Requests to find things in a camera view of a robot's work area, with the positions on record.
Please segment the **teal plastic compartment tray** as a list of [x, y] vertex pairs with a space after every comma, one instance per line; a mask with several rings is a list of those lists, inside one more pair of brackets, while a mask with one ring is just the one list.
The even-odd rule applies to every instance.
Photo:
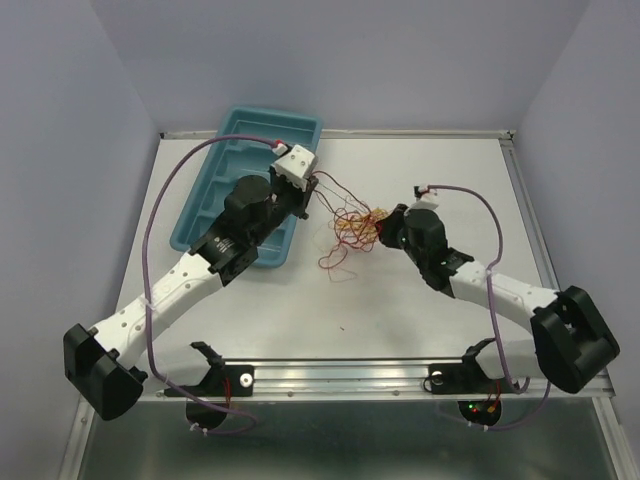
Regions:
[[[317, 150], [323, 120], [284, 110], [238, 106], [231, 108], [218, 134], [254, 136], [299, 144]], [[245, 140], [229, 140], [209, 147], [205, 160], [171, 234], [171, 248], [185, 252], [222, 212], [224, 198], [247, 175], [269, 177], [275, 159], [269, 147]]]

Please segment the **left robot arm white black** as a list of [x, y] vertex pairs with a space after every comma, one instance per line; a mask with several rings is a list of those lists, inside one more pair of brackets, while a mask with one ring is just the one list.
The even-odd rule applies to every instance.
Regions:
[[269, 178], [240, 178], [209, 229], [156, 283], [112, 316], [90, 328], [72, 326], [63, 336], [64, 373], [101, 419], [131, 409], [147, 372], [136, 364], [153, 341], [189, 309], [242, 274], [258, 248], [291, 215], [306, 218], [318, 184], [312, 171], [273, 164]]

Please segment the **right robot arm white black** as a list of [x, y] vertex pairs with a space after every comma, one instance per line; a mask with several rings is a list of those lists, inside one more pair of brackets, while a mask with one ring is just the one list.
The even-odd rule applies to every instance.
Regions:
[[463, 384], [482, 390], [494, 380], [545, 379], [576, 394], [620, 354], [620, 346], [588, 292], [537, 287], [495, 273], [449, 246], [432, 210], [399, 204], [376, 224], [379, 241], [403, 251], [434, 291], [488, 310], [524, 329], [526, 340], [499, 333], [470, 347], [460, 366]]

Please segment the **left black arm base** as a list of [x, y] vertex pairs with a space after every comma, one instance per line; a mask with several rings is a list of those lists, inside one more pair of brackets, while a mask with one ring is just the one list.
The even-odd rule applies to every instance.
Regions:
[[[185, 417], [190, 429], [204, 436], [238, 435], [253, 430], [258, 424], [257, 418], [234, 407], [232, 400], [253, 395], [255, 367], [251, 364], [228, 364], [203, 341], [192, 342], [190, 347], [207, 362], [207, 369], [200, 380], [191, 380], [180, 386], [188, 392]], [[223, 430], [223, 423], [232, 416], [242, 417], [248, 424]]]

